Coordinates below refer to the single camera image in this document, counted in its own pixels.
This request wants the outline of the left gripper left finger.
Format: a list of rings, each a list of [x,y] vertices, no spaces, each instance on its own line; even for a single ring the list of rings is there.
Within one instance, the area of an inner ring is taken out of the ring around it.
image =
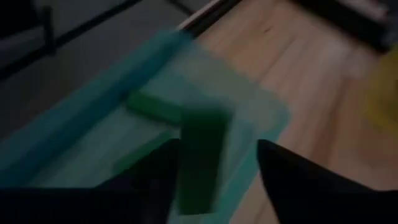
[[[93,188],[0,189],[0,224],[167,224],[179,152],[169,139]]]

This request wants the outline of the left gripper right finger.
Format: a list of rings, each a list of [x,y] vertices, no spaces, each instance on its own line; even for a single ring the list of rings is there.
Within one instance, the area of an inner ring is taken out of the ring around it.
[[[280,224],[398,224],[398,190],[371,189],[266,139],[257,162]]]

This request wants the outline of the teal translucent plastic bin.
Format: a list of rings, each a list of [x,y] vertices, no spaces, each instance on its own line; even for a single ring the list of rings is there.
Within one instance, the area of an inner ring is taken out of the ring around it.
[[[132,92],[180,105],[178,126],[126,108]],[[182,215],[175,197],[167,224],[228,224],[257,173],[256,144],[275,141],[290,112],[273,92],[184,32],[165,31],[0,141],[0,189],[93,188],[118,175],[113,164],[164,131],[180,141],[183,114],[222,108],[231,121],[211,213]]]

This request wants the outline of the yellow translucent plastic bin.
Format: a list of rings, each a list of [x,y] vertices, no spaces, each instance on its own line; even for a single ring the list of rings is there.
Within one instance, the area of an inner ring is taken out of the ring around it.
[[[370,71],[366,95],[369,119],[398,135],[398,44],[380,57]]]

